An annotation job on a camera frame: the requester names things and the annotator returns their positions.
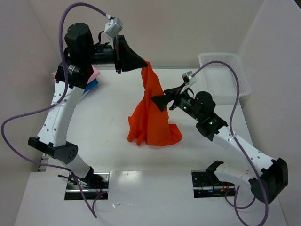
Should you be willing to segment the orange t shirt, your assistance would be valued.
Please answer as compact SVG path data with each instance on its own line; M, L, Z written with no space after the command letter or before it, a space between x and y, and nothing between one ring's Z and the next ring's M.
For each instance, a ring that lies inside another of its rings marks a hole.
M182 134L176 124L169 123L167 110L160 111L151 100L153 96L163 95L160 81L150 62L142 68L141 77L144 87L142 100L128 117L128 142L136 142L140 146L143 142L152 146L175 145L182 139Z

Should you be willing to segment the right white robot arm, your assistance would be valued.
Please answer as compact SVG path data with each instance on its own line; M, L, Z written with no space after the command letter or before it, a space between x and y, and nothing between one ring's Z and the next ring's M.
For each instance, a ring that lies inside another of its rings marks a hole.
M181 87L167 89L163 95L153 96L151 100L160 111L166 110L172 102L170 110L179 108L187 113L197 121L196 128L202 136L222 147L229 156L244 162L240 166L223 160L213 162L206 169L212 184L221 181L245 185L256 199L271 204L288 185L287 163L264 154L230 130L227 122L214 112L216 103L211 94L200 91L191 97L189 90L182 91Z

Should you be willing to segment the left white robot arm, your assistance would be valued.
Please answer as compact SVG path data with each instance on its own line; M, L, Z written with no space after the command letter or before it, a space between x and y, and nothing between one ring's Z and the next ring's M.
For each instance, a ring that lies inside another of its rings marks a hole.
M78 146L67 141L68 127L75 107L84 94L88 80L94 73L93 64L114 64L117 73L147 67L120 35L122 23L111 19L106 23L104 33L107 43L93 42L91 31L85 23L75 23L65 35L67 47L63 52L67 69L60 64L55 75L54 105L48 111L40 132L30 137L28 145L71 170L86 187L100 186L100 177L86 164L78 153Z

